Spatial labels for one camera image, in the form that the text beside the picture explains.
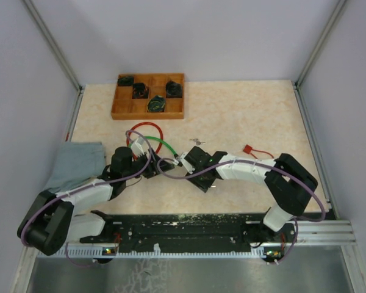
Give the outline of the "green cable lock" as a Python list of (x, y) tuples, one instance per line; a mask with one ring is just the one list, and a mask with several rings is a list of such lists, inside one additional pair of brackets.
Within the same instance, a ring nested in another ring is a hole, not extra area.
[(170, 146), (166, 141), (164, 141), (163, 139), (157, 138), (157, 137), (153, 137), (153, 136), (146, 136), (145, 137), (148, 140), (153, 140), (156, 142), (159, 142), (159, 145), (163, 145), (166, 148), (168, 148), (168, 150), (173, 154), (174, 159), (173, 159), (173, 163), (175, 165), (178, 165), (180, 167), (182, 167), (182, 162), (179, 159), (179, 155), (177, 154), (177, 152), (174, 150), (174, 148), (172, 146)]

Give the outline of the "red cable lock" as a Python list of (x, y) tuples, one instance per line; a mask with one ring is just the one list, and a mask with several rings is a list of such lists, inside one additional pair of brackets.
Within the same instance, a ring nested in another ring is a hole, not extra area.
[[(148, 126), (153, 126), (155, 127), (158, 132), (159, 132), (159, 139), (163, 140), (163, 132), (160, 128), (160, 126), (158, 126), (157, 124), (153, 123), (153, 122), (150, 122), (150, 121), (143, 121), (143, 122), (140, 122), (140, 123), (137, 123), (136, 125), (134, 125), (131, 130), (136, 130), (137, 128), (141, 127), (141, 126), (145, 126), (145, 125), (148, 125)], [(161, 150), (161, 147), (162, 147), (162, 142), (159, 142), (159, 145), (158, 147), (156, 148), (156, 154), (159, 153), (159, 151)]]

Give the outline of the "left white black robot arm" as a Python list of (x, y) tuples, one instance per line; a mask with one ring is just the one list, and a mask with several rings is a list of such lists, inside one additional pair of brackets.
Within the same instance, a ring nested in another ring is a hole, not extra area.
[(17, 235), (25, 246), (34, 247), (50, 256), (67, 242), (94, 236), (101, 242), (110, 241), (115, 228), (103, 216), (83, 214), (98, 203), (113, 200), (127, 187), (127, 180), (146, 179), (167, 172), (179, 164), (175, 155), (172, 162), (161, 160), (156, 153), (133, 154), (127, 146), (117, 148), (110, 165), (88, 184), (56, 194), (40, 192), (21, 222)]

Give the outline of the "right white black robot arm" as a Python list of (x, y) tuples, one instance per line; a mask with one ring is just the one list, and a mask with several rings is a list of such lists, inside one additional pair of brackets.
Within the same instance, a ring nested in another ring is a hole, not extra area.
[(318, 181), (293, 156), (282, 153), (276, 159), (254, 160), (234, 156), (225, 151), (213, 155), (194, 146), (180, 156), (189, 181), (207, 192), (216, 179), (236, 179), (257, 183), (268, 188), (275, 200), (266, 212), (261, 236), (269, 242), (282, 234), (282, 227), (294, 217), (301, 216)]

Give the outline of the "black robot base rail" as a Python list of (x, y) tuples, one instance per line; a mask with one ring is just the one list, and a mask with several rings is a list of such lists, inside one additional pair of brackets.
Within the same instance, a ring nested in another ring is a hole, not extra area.
[(55, 257), (281, 259), (295, 240), (294, 223), (272, 232), (263, 214), (103, 215), (97, 236), (64, 245)]

